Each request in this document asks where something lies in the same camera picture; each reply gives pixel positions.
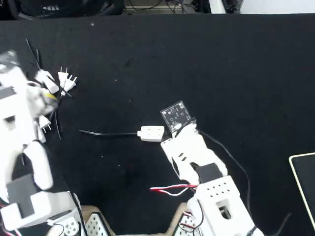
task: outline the red wire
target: red wire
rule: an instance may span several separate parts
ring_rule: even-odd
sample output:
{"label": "red wire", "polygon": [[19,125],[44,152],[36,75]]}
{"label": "red wire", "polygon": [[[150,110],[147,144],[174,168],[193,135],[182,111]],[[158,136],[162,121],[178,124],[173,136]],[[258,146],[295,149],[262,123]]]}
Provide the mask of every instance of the red wire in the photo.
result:
{"label": "red wire", "polygon": [[169,187],[152,187],[150,190],[151,191],[160,191],[160,190],[165,190],[165,189],[171,189],[171,188],[195,188],[197,185],[194,184],[178,184],[175,186],[169,186]]}

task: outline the black cable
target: black cable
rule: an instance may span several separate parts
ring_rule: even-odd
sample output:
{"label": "black cable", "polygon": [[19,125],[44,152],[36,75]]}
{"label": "black cable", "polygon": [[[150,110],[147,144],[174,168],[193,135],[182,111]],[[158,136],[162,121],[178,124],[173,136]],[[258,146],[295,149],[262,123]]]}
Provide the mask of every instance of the black cable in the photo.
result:
{"label": "black cable", "polygon": [[282,230],[284,229],[285,227],[285,224],[287,223],[287,221],[289,220],[289,218],[291,217],[292,213],[290,212],[288,215],[286,215],[286,217],[284,218],[282,224],[280,225],[278,231],[273,234],[273,235],[266,235],[266,236],[278,236],[281,234]]}
{"label": "black cable", "polygon": [[81,133],[85,133],[85,134],[91,134],[91,135],[95,135],[95,136],[103,136],[103,137],[118,137],[118,136],[133,136],[133,135],[137,135],[137,133],[97,133],[97,132],[92,132],[92,131],[87,131],[87,130],[82,130],[79,129],[79,132]]}
{"label": "black cable", "polygon": [[63,228],[63,231],[58,235],[58,236],[61,236],[64,233],[64,226],[61,225],[61,224],[54,224],[54,225],[59,225],[59,226],[61,226]]}
{"label": "black cable", "polygon": [[250,182],[250,178],[246,172],[246,170],[243,168],[243,166],[232,156],[232,154],[226,149],[226,147],[220,143],[218,140],[216,140],[215,138],[211,137],[209,134],[201,131],[200,129],[198,129],[199,133],[202,134],[203,136],[207,137],[208,139],[210,139],[212,142],[219,144],[224,150],[225,152],[230,156],[230,158],[238,165],[238,167],[244,172],[246,179],[247,179],[247,197],[246,197],[246,205],[247,205],[247,211],[250,214],[250,216],[252,216],[251,213],[251,182]]}
{"label": "black cable", "polygon": [[201,218],[201,221],[200,221],[199,225],[197,225],[197,226],[194,228],[193,232],[194,232],[197,228],[199,228],[199,227],[200,227],[200,225],[202,225],[202,223],[203,223],[203,219],[204,219],[204,214],[203,214],[203,210],[202,210],[202,207],[201,207],[200,201],[199,201],[198,199],[197,199],[197,201],[198,201],[198,204],[199,204],[199,206],[200,206],[200,210],[201,210],[201,215],[202,215],[202,218]]}
{"label": "black cable", "polygon": [[82,211],[81,211],[81,209],[80,209],[80,206],[79,206],[79,204],[78,204],[78,201],[77,201],[77,199],[75,198],[74,194],[71,192],[71,190],[70,190],[70,188],[69,188],[69,185],[68,185],[67,182],[65,181],[65,178],[64,178],[64,177],[63,177],[63,179],[64,179],[64,183],[65,183],[67,189],[69,190],[69,193],[70,193],[70,195],[71,195],[71,197],[72,197],[72,199],[73,199],[73,201],[74,201],[74,204],[75,204],[75,206],[76,206],[77,209],[78,209],[78,212],[79,212],[79,215],[80,215],[80,221],[81,221],[81,225],[82,225],[84,234],[85,234],[85,235],[88,235],[87,229],[85,228],[85,224],[84,224],[84,219],[83,219]]}
{"label": "black cable", "polygon": [[35,61],[35,63],[36,63],[37,68],[40,70],[41,68],[40,68],[40,66],[39,66],[39,63],[38,63],[38,61],[37,61],[37,59],[36,59],[36,57],[35,57],[35,53],[34,53],[34,51],[33,51],[33,48],[32,48],[32,46],[31,46],[31,44],[30,44],[30,42],[29,42],[28,39],[26,39],[26,43],[28,44],[28,47],[29,47],[29,49],[30,49],[30,51],[31,51],[31,55],[32,55],[32,57],[33,57],[33,59],[34,59],[34,61]]}
{"label": "black cable", "polygon": [[174,1],[174,0],[173,0],[173,1],[171,1],[171,2],[176,3],[177,6],[179,6],[179,7],[182,9],[182,12],[183,12],[183,13],[185,12],[185,13],[189,14],[189,12],[187,12],[187,11],[184,9],[184,7],[183,7],[183,0],[182,0],[182,1]]}
{"label": "black cable", "polygon": [[128,0],[131,7],[136,10],[136,11],[144,11],[144,10],[149,10],[149,9],[152,9],[152,8],[155,8],[157,6],[159,6],[162,2],[162,0],[159,0],[157,4],[155,4],[154,6],[150,6],[150,7],[147,7],[147,8],[135,8],[134,5],[132,4],[131,0]]}
{"label": "black cable", "polygon": [[255,230],[257,229],[257,226],[254,225],[254,227],[248,231],[248,233],[246,234],[246,236],[252,236],[255,232]]}
{"label": "black cable", "polygon": [[58,109],[55,110],[55,123],[56,123],[56,128],[57,128],[59,139],[62,139],[61,138],[61,134],[60,134],[60,130],[59,130],[59,124],[58,124],[58,119],[57,119],[57,115],[58,115],[57,112],[58,112]]}
{"label": "black cable", "polygon": [[168,4],[168,0],[165,0],[166,5],[168,6],[168,8],[171,10],[171,12],[173,12],[175,14],[175,11],[171,8],[171,6]]}
{"label": "black cable", "polygon": [[[216,143],[216,144],[219,144],[225,151],[226,153],[230,156],[230,158],[239,166],[239,168],[244,172],[244,174],[246,175],[246,179],[247,179],[247,182],[248,182],[248,189],[247,189],[247,210],[248,210],[248,213],[249,215],[252,217],[252,214],[251,214],[251,204],[250,204],[250,199],[251,199],[251,182],[250,182],[250,178],[246,172],[246,170],[241,166],[241,164],[232,156],[232,154],[226,149],[226,147],[220,143],[218,140],[216,140],[215,138],[211,137],[209,134],[201,131],[200,129],[198,129],[199,133],[202,134],[203,136],[206,136],[208,139],[210,139],[212,142]],[[289,213],[283,220],[282,224],[280,225],[278,231],[273,234],[273,235],[269,235],[269,236],[279,236],[279,234],[282,232],[285,224],[287,223],[288,219],[290,218],[292,214]]]}
{"label": "black cable", "polygon": [[182,127],[180,127],[177,131],[176,131],[176,134],[175,134],[175,138],[179,135],[179,133],[187,126],[189,125],[190,123],[193,123],[194,121],[196,121],[196,118],[195,117],[192,117],[190,118],[188,121],[186,121]]}

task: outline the power cord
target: power cord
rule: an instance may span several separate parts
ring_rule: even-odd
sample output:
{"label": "power cord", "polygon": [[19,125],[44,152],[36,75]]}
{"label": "power cord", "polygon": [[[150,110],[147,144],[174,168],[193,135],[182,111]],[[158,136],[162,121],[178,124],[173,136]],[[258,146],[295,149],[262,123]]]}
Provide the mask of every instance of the power cord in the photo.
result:
{"label": "power cord", "polygon": [[82,129],[79,129],[79,132],[85,133],[85,134],[91,134],[91,135],[95,135],[95,136],[108,137],[108,138],[137,135],[136,132],[129,132],[129,133],[97,133],[97,132],[92,132],[92,131],[87,131],[87,130],[82,130]]}
{"label": "power cord", "polygon": [[87,229],[85,228],[85,224],[84,224],[84,219],[83,219],[82,211],[81,211],[81,208],[80,208],[80,206],[79,206],[79,204],[78,204],[78,201],[77,201],[77,199],[75,198],[73,192],[70,190],[69,185],[68,185],[67,182],[65,181],[65,178],[64,178],[64,177],[63,177],[63,179],[64,179],[65,185],[66,185],[66,187],[67,187],[67,189],[68,189],[68,191],[69,191],[69,193],[70,193],[70,195],[71,195],[71,197],[72,197],[72,199],[73,199],[73,201],[74,201],[74,204],[75,204],[75,206],[76,206],[77,209],[78,209],[78,212],[79,212],[79,215],[80,215],[80,221],[81,221],[81,225],[82,225],[84,234],[85,234],[85,235],[88,235]]}

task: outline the white connector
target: white connector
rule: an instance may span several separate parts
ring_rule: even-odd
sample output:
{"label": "white connector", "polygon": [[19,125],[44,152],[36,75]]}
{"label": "white connector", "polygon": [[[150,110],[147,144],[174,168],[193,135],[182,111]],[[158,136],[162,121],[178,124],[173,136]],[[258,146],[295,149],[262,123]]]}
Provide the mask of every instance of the white connector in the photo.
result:
{"label": "white connector", "polygon": [[69,76],[68,68],[65,69],[65,72],[62,72],[62,70],[63,70],[63,68],[61,67],[60,68],[60,72],[58,72],[58,77],[59,77],[59,80],[60,80],[60,86],[65,91],[68,92],[76,85],[75,81],[77,80],[77,77],[74,77],[74,79],[71,80],[72,75],[70,75],[70,77],[68,78],[68,76]]}
{"label": "white connector", "polygon": [[40,69],[35,75],[35,79],[40,83],[44,83],[51,94],[59,91],[58,85],[52,81],[54,78],[48,71]]}
{"label": "white connector", "polygon": [[142,126],[137,135],[142,141],[161,142],[164,134],[164,126]]}
{"label": "white connector", "polygon": [[39,127],[43,129],[45,133],[46,133],[45,128],[48,127],[51,130],[51,127],[50,127],[51,122],[45,116],[40,116],[38,118],[38,122],[39,122]]}

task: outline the black wire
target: black wire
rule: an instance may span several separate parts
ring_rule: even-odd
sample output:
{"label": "black wire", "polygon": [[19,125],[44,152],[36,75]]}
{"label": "black wire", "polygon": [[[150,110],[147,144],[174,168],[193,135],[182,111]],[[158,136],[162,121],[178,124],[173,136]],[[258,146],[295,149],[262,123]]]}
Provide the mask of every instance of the black wire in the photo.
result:
{"label": "black wire", "polygon": [[55,123],[56,123],[56,128],[57,128],[59,139],[62,139],[61,138],[61,134],[60,134],[60,130],[59,130],[59,124],[58,124],[58,119],[57,119],[57,115],[58,115],[57,112],[58,112],[58,109],[55,110]]}
{"label": "black wire", "polygon": [[85,134],[91,134],[91,135],[95,135],[95,136],[103,136],[103,137],[117,137],[117,136],[133,136],[133,135],[137,135],[137,133],[97,133],[97,132],[92,132],[92,131],[87,131],[87,130],[82,130],[79,129],[79,132],[81,133],[85,133]]}
{"label": "black wire", "polygon": [[55,85],[57,85],[59,89],[61,89],[62,91],[64,91],[69,97],[72,98],[71,94],[70,94],[69,92],[67,92],[66,90],[64,90],[63,87],[61,87],[60,85],[58,85],[58,84],[56,83],[56,81],[54,81],[54,80],[53,80],[52,78],[50,78],[49,76],[47,76],[47,78],[48,78],[50,81],[52,81]]}
{"label": "black wire", "polygon": [[[249,213],[249,215],[252,217],[252,213],[251,213],[251,203],[250,203],[250,200],[251,200],[251,182],[250,182],[250,178],[246,172],[246,170],[241,166],[241,164],[232,156],[232,154],[226,149],[226,147],[220,143],[218,140],[216,140],[215,138],[211,137],[209,134],[201,131],[200,129],[198,129],[199,133],[202,134],[203,136],[206,136],[208,139],[210,139],[212,142],[216,143],[216,144],[219,144],[225,151],[226,153],[230,156],[230,158],[239,166],[239,168],[244,172],[244,174],[246,175],[246,179],[247,179],[247,182],[248,182],[248,189],[247,189],[247,211]],[[273,235],[269,235],[269,236],[279,236],[279,234],[282,232],[285,224],[287,223],[288,219],[290,218],[292,214],[289,213],[283,220],[282,224],[280,225],[278,231],[273,234]]]}
{"label": "black wire", "polygon": [[154,6],[151,6],[151,7],[147,7],[147,8],[135,8],[134,5],[132,4],[131,0],[128,0],[131,7],[136,10],[136,11],[144,11],[144,10],[149,10],[149,9],[152,9],[152,8],[155,8],[157,7],[158,5],[161,4],[162,0],[159,0],[157,4],[155,4]]}
{"label": "black wire", "polygon": [[84,224],[84,219],[83,219],[82,211],[81,211],[81,209],[80,209],[80,206],[79,206],[79,204],[78,204],[78,201],[77,201],[77,199],[75,198],[74,194],[71,192],[71,190],[70,190],[70,188],[69,188],[69,185],[68,185],[67,182],[65,181],[65,178],[64,178],[64,177],[63,177],[63,179],[64,179],[65,185],[66,185],[67,189],[69,190],[69,193],[70,193],[70,195],[71,195],[71,197],[72,197],[72,199],[73,199],[73,201],[74,201],[74,203],[75,203],[75,206],[76,206],[77,209],[78,209],[78,212],[79,212],[79,215],[80,215],[80,221],[81,221],[81,225],[82,225],[84,234],[85,234],[85,235],[88,235],[87,229],[85,228],[85,224]]}
{"label": "black wire", "polygon": [[64,233],[64,226],[61,225],[61,224],[54,224],[54,225],[59,225],[59,226],[61,226],[63,228],[63,231],[58,235],[58,236],[61,236]]}
{"label": "black wire", "polygon": [[243,166],[232,156],[232,154],[226,149],[226,147],[220,143],[218,140],[216,140],[215,138],[211,137],[209,134],[201,131],[200,129],[198,129],[199,133],[202,134],[203,136],[206,136],[208,139],[210,139],[212,142],[219,144],[224,150],[225,152],[230,156],[230,158],[238,165],[238,167],[244,172],[246,179],[247,179],[247,197],[246,197],[246,205],[247,205],[247,211],[250,214],[250,216],[252,216],[251,213],[251,182],[250,182],[250,178],[246,172],[246,170],[243,168]]}
{"label": "black wire", "polygon": [[30,42],[29,42],[28,39],[26,39],[26,43],[28,44],[28,47],[29,47],[29,49],[30,49],[30,51],[31,51],[31,55],[32,55],[32,57],[33,57],[33,59],[34,59],[34,61],[35,61],[35,63],[36,63],[37,68],[40,70],[41,68],[40,68],[40,66],[39,66],[39,63],[38,63],[38,61],[37,61],[37,59],[36,59],[36,57],[35,57],[35,53],[34,53],[34,51],[33,51],[33,48],[32,48],[32,46],[31,46],[31,44],[30,44]]}
{"label": "black wire", "polygon": [[254,227],[248,231],[248,233],[246,234],[246,236],[252,236],[255,232],[255,230],[257,229],[257,226],[254,225]]}
{"label": "black wire", "polygon": [[286,215],[286,217],[284,218],[282,224],[280,225],[278,231],[273,234],[273,235],[266,235],[266,236],[278,236],[281,234],[282,230],[284,229],[285,227],[285,224],[287,223],[287,221],[289,220],[289,218],[291,217],[292,213],[290,212],[288,215]]}
{"label": "black wire", "polygon": [[190,118],[188,121],[186,121],[186,123],[184,123],[182,125],[182,127],[180,127],[177,131],[176,131],[176,134],[175,134],[175,137],[177,137],[179,135],[179,133],[187,126],[189,125],[190,123],[196,121],[196,118],[195,117],[192,117]]}
{"label": "black wire", "polygon": [[168,4],[168,0],[165,0],[166,5],[168,8],[175,14],[175,11],[171,8],[171,6]]}

